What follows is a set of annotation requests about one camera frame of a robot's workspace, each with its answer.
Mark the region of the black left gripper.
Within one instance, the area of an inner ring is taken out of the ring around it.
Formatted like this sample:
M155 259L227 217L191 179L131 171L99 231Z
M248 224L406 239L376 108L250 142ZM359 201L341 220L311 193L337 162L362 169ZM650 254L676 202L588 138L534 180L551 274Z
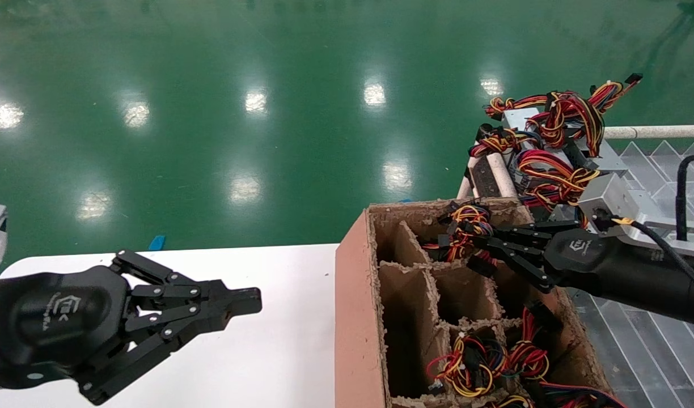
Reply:
M196 281L132 251L116 253L109 268L0 279L0 388L76 377L99 406L197 336L262 310L256 287ZM120 275L145 284L129 291ZM136 305L182 306L127 318L121 328L128 292Z

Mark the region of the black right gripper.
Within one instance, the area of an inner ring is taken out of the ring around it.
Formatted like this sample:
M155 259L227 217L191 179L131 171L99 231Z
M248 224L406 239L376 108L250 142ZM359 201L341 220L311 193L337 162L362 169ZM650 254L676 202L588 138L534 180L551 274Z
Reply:
M580 227L578 220L505 225L494 227L494 237L474 237L473 245L502 261L542 294L555 285L614 286L616 277L609 260L616 252L616 239Z

